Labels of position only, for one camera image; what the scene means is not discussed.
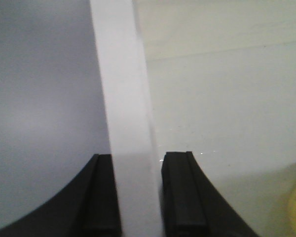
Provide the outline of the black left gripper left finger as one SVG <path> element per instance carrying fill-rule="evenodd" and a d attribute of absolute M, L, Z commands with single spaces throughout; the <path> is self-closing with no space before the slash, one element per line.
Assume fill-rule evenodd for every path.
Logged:
<path fill-rule="evenodd" d="M 110 154 L 95 154 L 55 196 L 0 229 L 0 237 L 119 237 L 121 219 Z"/>

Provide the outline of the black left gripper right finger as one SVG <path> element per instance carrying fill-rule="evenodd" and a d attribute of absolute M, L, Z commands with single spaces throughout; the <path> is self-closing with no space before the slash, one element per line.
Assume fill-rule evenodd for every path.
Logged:
<path fill-rule="evenodd" d="M 161 173 L 166 236 L 257 236 L 210 182 L 192 152 L 167 152 Z"/>

